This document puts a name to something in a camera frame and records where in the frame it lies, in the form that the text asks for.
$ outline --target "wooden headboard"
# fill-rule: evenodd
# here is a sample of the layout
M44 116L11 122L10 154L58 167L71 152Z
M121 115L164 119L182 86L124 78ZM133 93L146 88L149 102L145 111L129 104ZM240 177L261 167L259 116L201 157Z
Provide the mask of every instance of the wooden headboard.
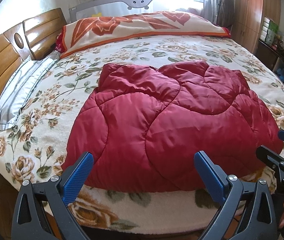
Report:
M41 60L53 51L56 37L66 25L61 8L24 20L0 34L0 94L7 81L29 55Z

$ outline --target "wooden wardrobe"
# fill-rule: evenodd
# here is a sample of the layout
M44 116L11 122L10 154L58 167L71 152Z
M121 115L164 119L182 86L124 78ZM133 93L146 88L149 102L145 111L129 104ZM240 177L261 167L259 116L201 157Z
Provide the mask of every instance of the wooden wardrobe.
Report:
M264 17L279 24L280 12L281 0L235 0L232 39L254 53Z

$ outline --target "orange and white blanket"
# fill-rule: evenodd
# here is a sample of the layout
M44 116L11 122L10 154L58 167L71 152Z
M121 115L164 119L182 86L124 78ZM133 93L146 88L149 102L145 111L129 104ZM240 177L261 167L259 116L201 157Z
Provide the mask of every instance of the orange and white blanket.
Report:
M124 17L90 17L63 27L61 52L64 53L61 58L110 42L149 35L229 37L230 34L226 28L186 12L159 11Z

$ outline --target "bed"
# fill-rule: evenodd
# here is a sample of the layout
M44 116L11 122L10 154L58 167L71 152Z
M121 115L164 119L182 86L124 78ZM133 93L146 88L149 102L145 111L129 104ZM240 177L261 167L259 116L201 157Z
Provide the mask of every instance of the bed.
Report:
M66 24L54 9L0 35L0 94L15 69L29 55L49 54ZM60 59L43 77L23 107L17 124L0 131L0 174L17 190L24 179L47 181L62 173L66 143L84 101L98 84L104 64L152 65L205 60L240 70L248 85L284 129L284 85L255 56L229 38L210 36L143 36L80 50ZM267 180L275 190L270 169L242 180ZM242 203L238 208L241 213ZM208 225L217 205L203 190L163 193L123 193L84 186L69 206L78 222L136 234L180 234Z

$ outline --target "floral bedsheet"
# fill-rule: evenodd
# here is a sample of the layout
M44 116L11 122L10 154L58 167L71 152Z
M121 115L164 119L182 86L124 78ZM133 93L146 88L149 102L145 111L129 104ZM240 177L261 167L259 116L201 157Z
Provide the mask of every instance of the floral bedsheet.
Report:
M22 109L17 125L0 131L0 173L16 189L24 179L43 182L62 173L73 122L97 86L104 64L134 63L159 68L172 62L201 59L240 70L284 129L284 85L231 39L139 37L72 54L53 66ZM268 181L271 191L275 190L268 168L242 179L256 181L260 177ZM216 212L216 204L205 190L128 194L88 186L82 188L69 208L81 225L142 234L197 230L205 227Z

